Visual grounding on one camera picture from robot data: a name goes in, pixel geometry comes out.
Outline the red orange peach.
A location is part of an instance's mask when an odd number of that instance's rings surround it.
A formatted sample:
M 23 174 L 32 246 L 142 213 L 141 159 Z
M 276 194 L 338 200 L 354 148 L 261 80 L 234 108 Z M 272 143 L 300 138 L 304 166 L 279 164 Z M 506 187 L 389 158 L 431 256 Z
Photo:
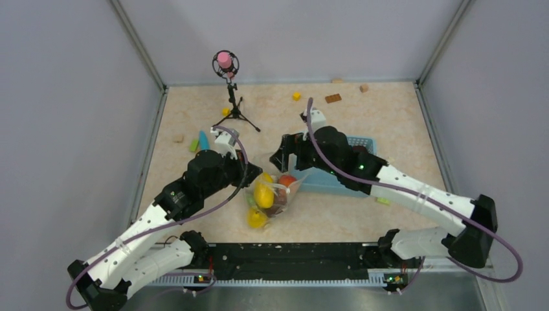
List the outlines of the red orange peach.
M 284 187 L 287 187 L 287 188 L 292 187 L 292 185 L 296 182 L 297 182 L 297 178 L 289 174 L 282 175 L 278 178 L 278 184 L 283 185 Z

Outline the yellow pear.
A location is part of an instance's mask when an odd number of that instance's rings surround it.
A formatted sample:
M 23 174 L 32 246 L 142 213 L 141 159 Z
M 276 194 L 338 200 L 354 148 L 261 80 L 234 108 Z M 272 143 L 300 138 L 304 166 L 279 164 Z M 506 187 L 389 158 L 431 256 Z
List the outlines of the yellow pear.
M 268 173 L 262 173 L 255 181 L 253 198 L 261 209 L 272 207 L 275 194 L 271 189 L 272 177 Z

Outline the clear zip top bag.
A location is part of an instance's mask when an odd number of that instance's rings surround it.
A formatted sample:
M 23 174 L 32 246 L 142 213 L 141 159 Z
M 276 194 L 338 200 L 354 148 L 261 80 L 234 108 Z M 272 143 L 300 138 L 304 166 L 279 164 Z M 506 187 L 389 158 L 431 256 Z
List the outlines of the clear zip top bag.
M 247 204 L 247 225 L 263 229 L 290 208 L 307 175 L 280 172 L 266 157 L 259 157 L 257 165 L 263 172 L 244 188 L 243 197 Z

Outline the dark brown dried fruit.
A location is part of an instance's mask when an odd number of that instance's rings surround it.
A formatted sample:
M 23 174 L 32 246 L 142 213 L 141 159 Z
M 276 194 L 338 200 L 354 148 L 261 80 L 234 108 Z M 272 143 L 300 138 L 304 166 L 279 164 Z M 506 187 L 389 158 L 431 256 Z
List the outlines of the dark brown dried fruit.
M 274 198 L 272 207 L 268 209 L 264 209 L 263 211 L 269 218 L 272 218 L 272 217 L 275 217 L 277 214 L 282 213 L 286 208 L 286 205 L 287 205 L 286 196 L 276 196 Z

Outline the green cabbage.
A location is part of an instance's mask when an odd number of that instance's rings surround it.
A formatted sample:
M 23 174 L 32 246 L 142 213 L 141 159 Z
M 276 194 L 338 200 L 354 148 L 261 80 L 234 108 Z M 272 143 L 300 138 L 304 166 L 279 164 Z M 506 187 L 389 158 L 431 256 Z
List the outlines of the green cabbage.
M 256 202 L 253 198 L 253 196 L 246 196 L 246 202 L 248 203 L 249 206 L 255 206 L 256 205 Z

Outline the yellow lemon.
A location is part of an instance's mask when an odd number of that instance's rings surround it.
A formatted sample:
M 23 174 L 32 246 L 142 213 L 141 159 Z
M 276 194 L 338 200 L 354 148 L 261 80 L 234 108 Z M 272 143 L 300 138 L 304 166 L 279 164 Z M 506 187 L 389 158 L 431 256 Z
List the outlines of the yellow lemon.
M 259 229 L 266 225 L 269 218 L 256 209 L 249 209 L 247 212 L 247 224 L 253 229 Z

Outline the dark red apple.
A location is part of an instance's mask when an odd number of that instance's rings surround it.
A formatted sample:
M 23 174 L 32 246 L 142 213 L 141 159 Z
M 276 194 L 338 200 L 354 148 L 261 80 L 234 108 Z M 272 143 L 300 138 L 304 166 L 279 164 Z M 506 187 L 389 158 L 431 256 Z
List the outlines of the dark red apple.
M 352 146 L 352 150 L 353 150 L 355 153 L 365 153 L 365 154 L 368 154 L 368 153 L 369 153 L 367 147 L 362 146 L 362 145 L 355 145 L 355 146 Z

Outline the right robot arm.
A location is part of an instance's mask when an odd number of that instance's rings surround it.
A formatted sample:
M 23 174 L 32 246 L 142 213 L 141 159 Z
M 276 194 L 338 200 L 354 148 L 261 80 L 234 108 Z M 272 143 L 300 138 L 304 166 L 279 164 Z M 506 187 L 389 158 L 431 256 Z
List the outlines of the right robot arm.
M 326 125 L 324 114 L 311 112 L 313 133 L 285 134 L 269 158 L 279 172 L 317 168 L 335 176 L 345 188 L 400 204 L 436 223 L 436 227 L 406 231 L 391 229 L 378 240 L 378 256 L 388 267 L 416 257 L 450 257 L 470 268 L 486 265 L 496 232 L 495 202 L 457 196 L 422 183 L 365 147 L 352 146 L 348 138 Z

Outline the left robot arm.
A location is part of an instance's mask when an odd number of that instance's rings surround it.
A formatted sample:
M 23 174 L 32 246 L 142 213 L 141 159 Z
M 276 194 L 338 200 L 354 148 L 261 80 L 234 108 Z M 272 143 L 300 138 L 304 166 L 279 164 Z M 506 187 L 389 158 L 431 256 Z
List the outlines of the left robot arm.
M 205 200 L 232 185 L 237 193 L 262 173 L 249 162 L 235 129 L 214 126 L 214 150 L 202 150 L 183 175 L 167 184 L 145 212 L 108 247 L 88 260 L 75 260 L 67 271 L 72 283 L 66 303 L 71 310 L 78 290 L 90 310 L 120 310 L 141 288 L 177 268 L 199 268 L 207 261 L 208 244 L 196 231 L 183 233 L 171 246 L 149 250 L 175 227 L 206 216 L 229 202 L 204 211 Z

